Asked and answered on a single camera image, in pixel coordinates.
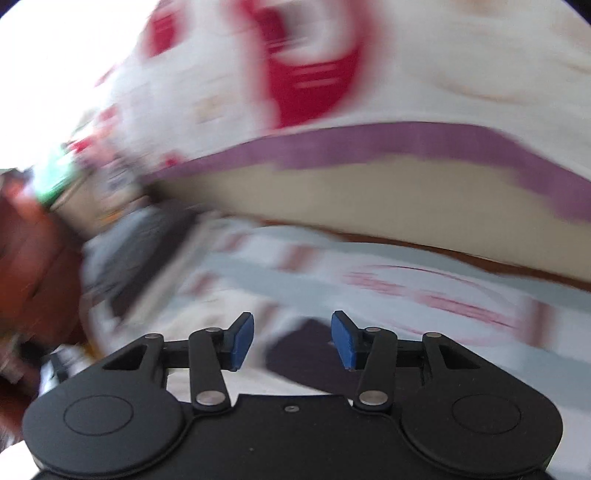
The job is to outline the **checkered floor rug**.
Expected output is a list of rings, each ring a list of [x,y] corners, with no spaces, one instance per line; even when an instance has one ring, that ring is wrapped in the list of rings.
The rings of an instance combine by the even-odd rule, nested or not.
[[[352,395],[355,381],[329,331],[337,310],[404,340],[439,332],[547,395],[564,421],[551,473],[590,475],[590,295],[583,290],[407,247],[226,218],[199,226],[126,315],[103,300],[85,307],[89,334],[105,354],[148,332],[180,340],[252,313],[252,349],[226,378],[231,394]]]

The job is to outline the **green plastic bag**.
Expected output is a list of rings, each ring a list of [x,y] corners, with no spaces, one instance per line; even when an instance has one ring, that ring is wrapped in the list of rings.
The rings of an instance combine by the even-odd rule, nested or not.
[[[50,209],[79,175],[76,154],[60,149],[51,158],[38,162],[31,168],[29,186],[41,206]]]

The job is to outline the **red-brown wooden drawer cabinet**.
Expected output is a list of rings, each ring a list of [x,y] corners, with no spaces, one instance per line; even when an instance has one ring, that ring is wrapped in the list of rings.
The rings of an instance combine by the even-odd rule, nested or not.
[[[79,316],[82,256],[14,171],[1,175],[1,431],[21,436],[41,360],[87,341]]]

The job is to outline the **cartoon quilt with purple ruffle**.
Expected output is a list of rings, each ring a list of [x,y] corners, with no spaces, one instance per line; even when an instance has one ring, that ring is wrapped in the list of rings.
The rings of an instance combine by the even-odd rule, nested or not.
[[[415,155],[590,217],[590,26],[564,1],[161,1],[96,93],[73,149],[149,177]]]

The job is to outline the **grey folded towel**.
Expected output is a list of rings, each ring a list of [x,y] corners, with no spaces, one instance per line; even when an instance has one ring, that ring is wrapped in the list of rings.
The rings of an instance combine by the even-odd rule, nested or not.
[[[155,249],[156,230],[152,221],[143,220],[96,237],[85,251],[84,291],[113,308],[128,309],[139,295],[136,281]]]

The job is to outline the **beige bed base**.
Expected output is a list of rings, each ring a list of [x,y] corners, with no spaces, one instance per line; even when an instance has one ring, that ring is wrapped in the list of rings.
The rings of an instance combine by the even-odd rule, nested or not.
[[[169,196],[228,213],[590,278],[589,223],[560,217],[506,169],[387,156],[307,170],[260,164],[156,185]]]

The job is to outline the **dark brown folded cloth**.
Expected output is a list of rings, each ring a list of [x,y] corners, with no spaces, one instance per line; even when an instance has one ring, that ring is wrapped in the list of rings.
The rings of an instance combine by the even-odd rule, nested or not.
[[[124,319],[150,281],[182,245],[197,223],[193,209],[156,208],[131,229],[103,266],[96,293],[115,317]]]

